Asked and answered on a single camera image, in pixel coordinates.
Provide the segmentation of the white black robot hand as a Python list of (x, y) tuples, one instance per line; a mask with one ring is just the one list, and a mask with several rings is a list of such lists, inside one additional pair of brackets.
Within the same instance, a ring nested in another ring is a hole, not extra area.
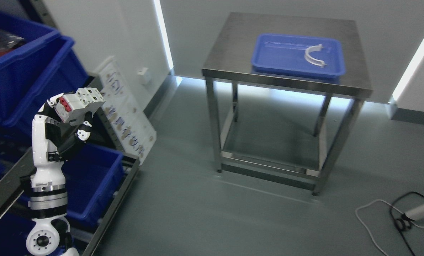
[(92, 124), (87, 121), (76, 126), (61, 121), (54, 107), (62, 95), (47, 99), (32, 120), (32, 152), (36, 167), (31, 178), (32, 187), (65, 184), (63, 163), (80, 151), (91, 135)]

